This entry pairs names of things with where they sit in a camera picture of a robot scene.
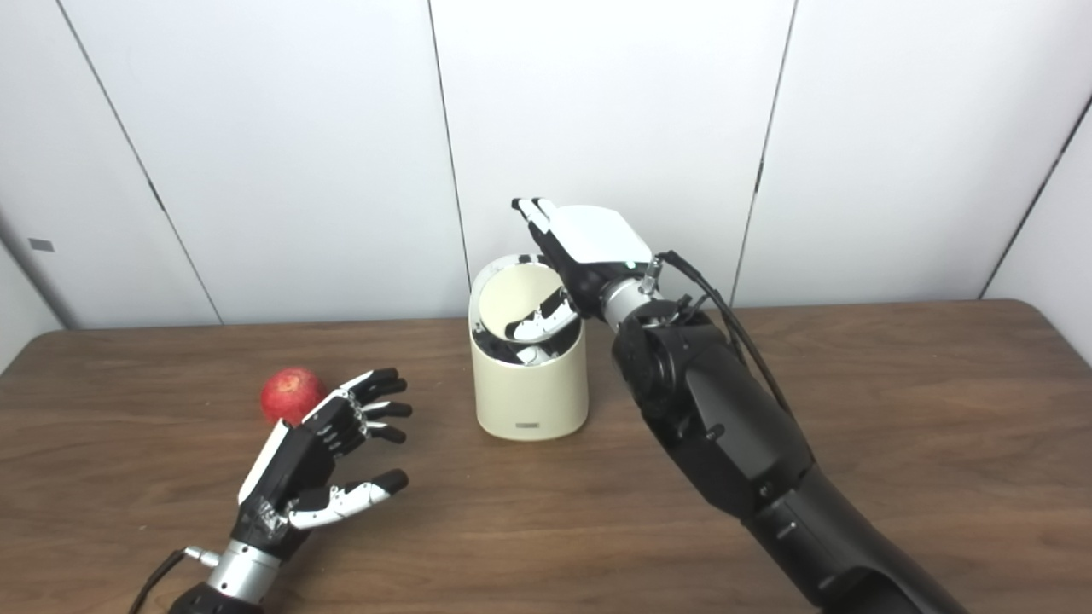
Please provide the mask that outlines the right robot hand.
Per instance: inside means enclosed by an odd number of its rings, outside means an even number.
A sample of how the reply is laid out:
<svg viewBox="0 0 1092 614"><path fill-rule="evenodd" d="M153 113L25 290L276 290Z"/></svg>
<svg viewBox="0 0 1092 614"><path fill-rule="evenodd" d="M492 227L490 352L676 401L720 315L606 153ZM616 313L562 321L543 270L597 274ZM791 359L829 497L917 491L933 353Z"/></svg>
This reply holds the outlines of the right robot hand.
<svg viewBox="0 0 1092 614"><path fill-rule="evenodd" d="M517 198L542 260L561 284L505 336L531 345L551 339L577 319L598 319L619 331L633 311L658 300L662 269L646 243L607 206L555 206L543 198Z"/></svg>

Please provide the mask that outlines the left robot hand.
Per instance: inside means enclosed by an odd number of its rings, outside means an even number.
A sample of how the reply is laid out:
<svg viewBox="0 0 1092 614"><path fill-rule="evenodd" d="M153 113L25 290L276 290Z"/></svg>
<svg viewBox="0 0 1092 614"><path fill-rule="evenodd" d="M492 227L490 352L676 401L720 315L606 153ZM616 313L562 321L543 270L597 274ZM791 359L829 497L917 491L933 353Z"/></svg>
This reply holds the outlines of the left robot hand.
<svg viewBox="0 0 1092 614"><path fill-rule="evenodd" d="M299 424L280 420L241 486L230 539L287 562L314 528L361 513L405 489L410 475L399 469L342 485L330 479L340 459L364 442L405 442L405 432L385 417L412 415L410 404L387 400L406 388L397 369L376 369L333 389Z"/></svg>

